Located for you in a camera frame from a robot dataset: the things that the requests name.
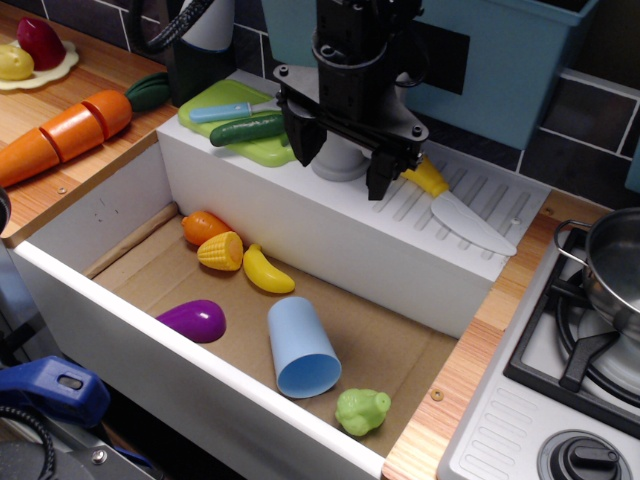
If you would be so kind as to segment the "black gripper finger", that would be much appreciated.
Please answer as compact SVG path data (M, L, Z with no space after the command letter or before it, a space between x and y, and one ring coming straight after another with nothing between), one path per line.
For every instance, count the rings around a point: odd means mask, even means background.
M402 157L395 150L378 148L372 152L366 173L370 201L384 198L390 184L400 175L402 166Z
M327 140L327 131L315 115L298 105L282 107L285 132L297 160L308 166Z

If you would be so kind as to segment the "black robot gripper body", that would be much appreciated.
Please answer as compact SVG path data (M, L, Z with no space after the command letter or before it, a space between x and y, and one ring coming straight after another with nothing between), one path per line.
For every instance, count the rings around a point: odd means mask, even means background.
M428 131L396 97L414 66L419 1L275 1L274 75L285 129L299 159L314 158L328 133L379 154L415 159Z

